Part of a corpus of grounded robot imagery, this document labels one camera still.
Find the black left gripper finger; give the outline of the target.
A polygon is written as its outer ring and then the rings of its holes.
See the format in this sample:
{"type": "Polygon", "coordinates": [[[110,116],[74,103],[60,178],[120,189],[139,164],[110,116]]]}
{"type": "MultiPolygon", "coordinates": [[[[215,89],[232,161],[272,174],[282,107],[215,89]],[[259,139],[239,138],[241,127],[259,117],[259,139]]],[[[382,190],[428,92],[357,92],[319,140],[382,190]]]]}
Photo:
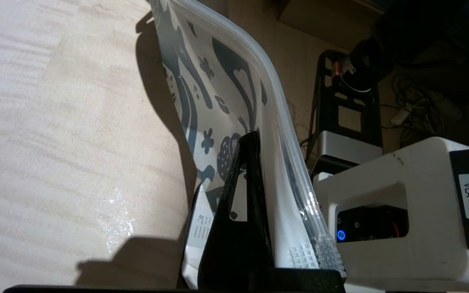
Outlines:
{"type": "Polygon", "coordinates": [[[259,133],[244,135],[236,148],[199,264],[198,287],[264,287],[274,266],[260,160],[259,133]],[[246,221],[230,212],[239,171],[246,166],[246,221]]]}

